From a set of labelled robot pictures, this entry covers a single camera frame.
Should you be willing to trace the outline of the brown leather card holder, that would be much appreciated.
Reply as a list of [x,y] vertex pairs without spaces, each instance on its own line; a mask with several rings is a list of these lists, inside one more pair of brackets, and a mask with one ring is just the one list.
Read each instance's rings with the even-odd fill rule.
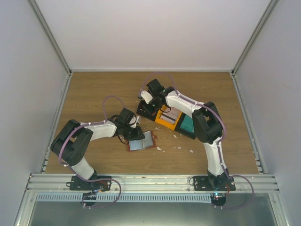
[[143,134],[145,135],[144,139],[129,141],[129,144],[127,145],[128,152],[157,147],[156,140],[158,137],[154,135],[152,130],[146,131]]

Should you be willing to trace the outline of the black bin with red cards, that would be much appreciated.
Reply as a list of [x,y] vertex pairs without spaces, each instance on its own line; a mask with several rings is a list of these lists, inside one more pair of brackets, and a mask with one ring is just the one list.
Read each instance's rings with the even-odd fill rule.
[[145,117],[151,121],[155,121],[158,112],[153,105],[147,104],[143,99],[141,99],[136,113],[139,116]]

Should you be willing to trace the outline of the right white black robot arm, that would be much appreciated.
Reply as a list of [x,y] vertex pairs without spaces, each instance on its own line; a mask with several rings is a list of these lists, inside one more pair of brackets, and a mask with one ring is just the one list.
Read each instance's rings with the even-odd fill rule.
[[206,151],[208,185],[212,190],[220,190],[229,173],[222,153],[225,126],[215,104],[191,99],[174,87],[164,88],[157,79],[149,82],[147,88],[148,90],[140,89],[138,94],[143,109],[157,113],[166,106],[177,109],[192,119],[194,134]]

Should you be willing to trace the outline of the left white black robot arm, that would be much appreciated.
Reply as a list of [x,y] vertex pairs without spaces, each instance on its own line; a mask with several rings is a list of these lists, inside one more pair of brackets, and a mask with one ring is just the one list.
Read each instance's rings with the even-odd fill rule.
[[81,179],[80,184],[86,190],[92,190],[96,187],[97,179],[95,169],[85,158],[89,143],[110,137],[128,142],[143,140],[145,135],[139,120],[139,116],[126,108],[104,121],[80,123],[69,120],[52,141],[50,150],[57,155],[60,164],[70,168]]

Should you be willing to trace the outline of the white patterned card stack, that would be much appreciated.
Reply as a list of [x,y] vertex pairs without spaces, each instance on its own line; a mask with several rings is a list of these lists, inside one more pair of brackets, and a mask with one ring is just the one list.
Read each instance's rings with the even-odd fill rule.
[[173,107],[162,108],[160,109],[160,112],[162,113],[160,119],[167,121],[172,125],[175,124],[176,120],[181,114],[181,112],[178,109]]

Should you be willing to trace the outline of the teal card stack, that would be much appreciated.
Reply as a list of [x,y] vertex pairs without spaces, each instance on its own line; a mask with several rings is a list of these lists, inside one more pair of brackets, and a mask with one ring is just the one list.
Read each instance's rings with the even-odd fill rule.
[[180,128],[188,133],[193,134],[194,133],[194,126],[193,126],[193,121],[192,118],[185,115],[182,119]]

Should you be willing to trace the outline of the black bin with teal cards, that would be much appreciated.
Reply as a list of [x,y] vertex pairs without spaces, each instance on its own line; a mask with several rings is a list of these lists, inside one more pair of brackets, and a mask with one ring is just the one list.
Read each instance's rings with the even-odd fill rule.
[[176,124],[175,131],[185,135],[191,139],[195,139],[193,120],[190,116],[181,113],[181,116]]

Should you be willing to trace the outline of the yellow plastic bin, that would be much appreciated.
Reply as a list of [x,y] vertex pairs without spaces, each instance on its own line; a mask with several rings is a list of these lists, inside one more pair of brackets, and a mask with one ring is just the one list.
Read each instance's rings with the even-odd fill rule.
[[155,122],[171,130],[175,130],[180,122],[183,112],[163,105],[157,112]]

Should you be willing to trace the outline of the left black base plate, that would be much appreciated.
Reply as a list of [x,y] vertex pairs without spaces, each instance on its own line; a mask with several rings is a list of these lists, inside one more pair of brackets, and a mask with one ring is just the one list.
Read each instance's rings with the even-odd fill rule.
[[66,183],[66,186],[72,191],[109,191],[111,189],[111,176],[96,176],[92,179],[102,179],[97,182],[83,181],[77,176],[72,176],[71,181]]

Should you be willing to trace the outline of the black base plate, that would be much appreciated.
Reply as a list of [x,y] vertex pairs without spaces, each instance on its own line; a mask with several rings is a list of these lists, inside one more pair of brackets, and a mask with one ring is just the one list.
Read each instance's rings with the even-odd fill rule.
[[234,179],[227,177],[193,176],[191,183],[195,191],[235,191]]
[[66,186],[72,191],[109,191],[111,189],[111,176],[96,176],[92,179],[102,179],[97,182],[83,181],[77,176],[72,176],[71,181],[66,183]]

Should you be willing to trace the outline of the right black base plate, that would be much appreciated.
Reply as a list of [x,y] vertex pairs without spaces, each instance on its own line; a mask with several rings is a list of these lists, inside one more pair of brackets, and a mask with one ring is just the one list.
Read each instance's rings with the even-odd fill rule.
[[191,183],[195,191],[235,191],[234,179],[227,177],[193,176]]

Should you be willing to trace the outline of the aluminium front rail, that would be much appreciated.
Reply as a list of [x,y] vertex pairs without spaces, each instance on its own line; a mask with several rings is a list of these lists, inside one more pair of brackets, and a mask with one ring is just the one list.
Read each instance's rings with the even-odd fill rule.
[[[27,182],[27,192],[70,192],[66,183],[71,181],[72,174],[31,174]],[[279,188],[273,175],[257,174],[245,175],[255,193],[278,193]],[[206,186],[201,186],[201,191],[196,191],[192,183],[192,175],[134,175],[112,174],[121,186],[115,182],[111,185],[110,193],[214,193]]]

